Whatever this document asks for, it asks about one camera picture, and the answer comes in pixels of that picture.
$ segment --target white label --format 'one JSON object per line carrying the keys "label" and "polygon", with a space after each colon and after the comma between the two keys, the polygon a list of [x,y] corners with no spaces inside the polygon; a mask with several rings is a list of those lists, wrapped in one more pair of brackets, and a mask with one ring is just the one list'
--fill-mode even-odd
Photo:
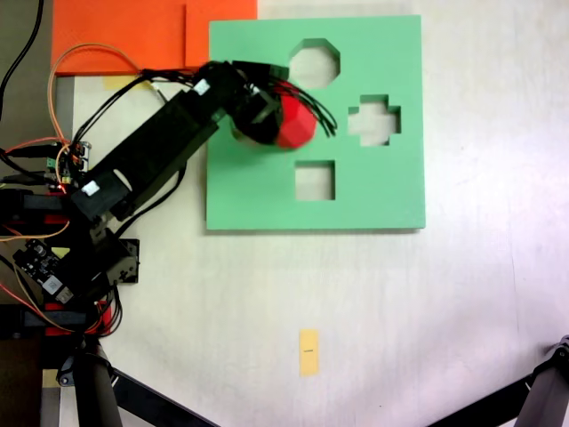
{"label": "white label", "polygon": [[201,79],[199,82],[196,83],[196,85],[194,86],[194,90],[197,92],[197,94],[199,96],[202,96],[204,93],[206,93],[210,88],[209,83],[207,83],[207,80],[205,80],[204,78]]}
{"label": "white label", "polygon": [[84,185],[83,188],[81,189],[81,191],[83,191],[83,193],[85,193],[89,197],[95,194],[99,190],[100,188],[97,185],[97,182],[95,181],[89,182],[88,184]]}
{"label": "white label", "polygon": [[63,290],[60,292],[60,294],[55,297],[55,299],[60,301],[62,304],[65,304],[71,298],[73,298],[73,293],[69,290],[67,286],[65,286]]}
{"label": "white label", "polygon": [[63,284],[60,282],[58,278],[55,276],[50,276],[47,280],[45,280],[43,284],[43,288],[50,293],[50,295],[55,294]]}

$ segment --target red component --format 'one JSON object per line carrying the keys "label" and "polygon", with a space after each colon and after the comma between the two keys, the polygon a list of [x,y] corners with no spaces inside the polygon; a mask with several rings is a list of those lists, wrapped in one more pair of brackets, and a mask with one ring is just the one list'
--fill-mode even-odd
{"label": "red component", "polygon": [[67,221],[69,218],[63,215],[46,215],[44,217],[44,224],[65,224]]}
{"label": "red component", "polygon": [[[106,304],[107,304],[106,301],[100,301],[100,306],[102,310],[105,310]],[[59,304],[58,302],[48,302],[45,304],[45,311],[56,311],[56,310],[65,310],[65,306]],[[108,325],[110,324],[110,320],[112,318],[111,310],[112,309],[108,309],[107,311],[105,311],[105,314],[103,314],[103,319],[101,320],[99,327],[97,327],[97,331],[104,331],[108,328]],[[50,326],[45,329],[45,336],[62,336],[62,335],[71,335],[71,333],[62,331],[61,329],[55,326]]]}
{"label": "red component", "polygon": [[298,149],[306,145],[317,129],[314,115],[292,96],[281,96],[283,123],[276,137],[276,145],[284,149]]}

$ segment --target orange wire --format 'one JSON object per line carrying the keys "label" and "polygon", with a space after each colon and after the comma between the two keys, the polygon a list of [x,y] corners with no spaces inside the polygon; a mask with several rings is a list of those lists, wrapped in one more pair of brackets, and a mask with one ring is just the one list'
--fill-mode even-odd
{"label": "orange wire", "polygon": [[54,236],[57,236],[58,234],[61,234],[63,231],[67,230],[67,229],[68,229],[68,226],[69,226],[69,221],[67,221],[67,223],[65,224],[65,226],[64,226],[61,230],[59,230],[59,231],[57,231],[57,232],[55,232],[55,233],[53,233],[53,234],[45,234],[45,235],[40,235],[40,236],[13,236],[13,237],[11,237],[11,238],[0,238],[0,242],[11,242],[12,240],[20,240],[20,239],[23,239],[23,238],[25,238],[25,239],[31,239],[31,238],[52,238],[52,237],[54,237]]}
{"label": "orange wire", "polygon": [[95,332],[97,332],[97,329],[100,326],[100,323],[102,322],[103,317],[101,315],[99,315],[99,319],[97,320],[97,323],[95,323],[93,326],[91,326],[89,329],[87,329],[85,331],[86,334],[93,334]]}
{"label": "orange wire", "polygon": [[63,144],[63,147],[61,147],[60,152],[57,153],[57,157],[55,158],[55,176],[57,176],[57,182],[59,183],[61,190],[63,191],[64,194],[67,194],[67,191],[65,191],[65,187],[63,187],[63,182],[61,182],[60,158],[61,154],[63,154],[63,151],[65,151],[66,148],[67,145]]}
{"label": "orange wire", "polygon": [[6,224],[2,224],[2,226],[7,229],[8,231],[10,231],[11,233],[14,233],[16,236],[21,236],[21,233],[13,228],[8,227]]}
{"label": "orange wire", "polygon": [[53,67],[52,70],[50,72],[50,76],[49,79],[47,81],[47,108],[49,109],[50,112],[50,119],[52,120],[52,124],[53,124],[53,129],[55,129],[55,132],[57,133],[57,135],[60,137],[60,139],[62,141],[65,140],[64,136],[63,136],[63,131],[61,131],[61,127],[60,127],[60,123],[57,120],[57,117],[55,115],[55,107],[53,105],[53,82],[55,80],[55,73],[57,71],[58,66],[63,62],[63,60],[72,52],[78,50],[78,49],[85,49],[85,48],[97,48],[97,49],[103,49],[107,52],[112,52],[115,54],[119,54],[120,56],[122,56],[128,63],[130,63],[132,65],[132,67],[138,72],[140,70],[140,67],[136,64],[136,62],[134,62],[126,53],[124,53],[123,51],[121,51],[120,49],[116,48],[115,46],[112,46],[110,44],[104,44],[104,43],[81,43],[81,44],[76,44],[75,46],[70,47],[69,49],[67,49],[64,53],[61,54],[61,56],[53,63]]}
{"label": "orange wire", "polygon": [[40,315],[40,313],[37,312],[37,310],[31,306],[31,304],[25,302],[24,300],[22,300],[21,298],[19,298],[18,295],[13,294],[6,286],[4,286],[2,283],[0,283],[0,288],[6,292],[8,295],[10,295],[14,300],[24,304],[26,307],[28,307],[30,310],[34,311],[35,314]]}

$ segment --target square hole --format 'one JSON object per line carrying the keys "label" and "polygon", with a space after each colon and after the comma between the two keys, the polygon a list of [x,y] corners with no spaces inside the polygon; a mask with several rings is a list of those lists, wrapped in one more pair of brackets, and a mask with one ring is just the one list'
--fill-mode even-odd
{"label": "square hole", "polygon": [[336,176],[333,161],[301,161],[294,167],[296,199],[335,200]]}

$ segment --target black metal leg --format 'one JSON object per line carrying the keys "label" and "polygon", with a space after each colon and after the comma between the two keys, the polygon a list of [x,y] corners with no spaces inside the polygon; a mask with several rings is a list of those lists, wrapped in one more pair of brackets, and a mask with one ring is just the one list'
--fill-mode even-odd
{"label": "black metal leg", "polygon": [[569,383],[556,367],[533,381],[515,427],[561,427],[569,403]]}
{"label": "black metal leg", "polygon": [[123,427],[104,362],[89,353],[76,356],[73,379],[81,427]]}
{"label": "black metal leg", "polygon": [[156,427],[220,427],[117,369],[114,377],[116,403],[147,423]]}
{"label": "black metal leg", "polygon": [[498,427],[516,418],[529,393],[528,375],[429,427]]}

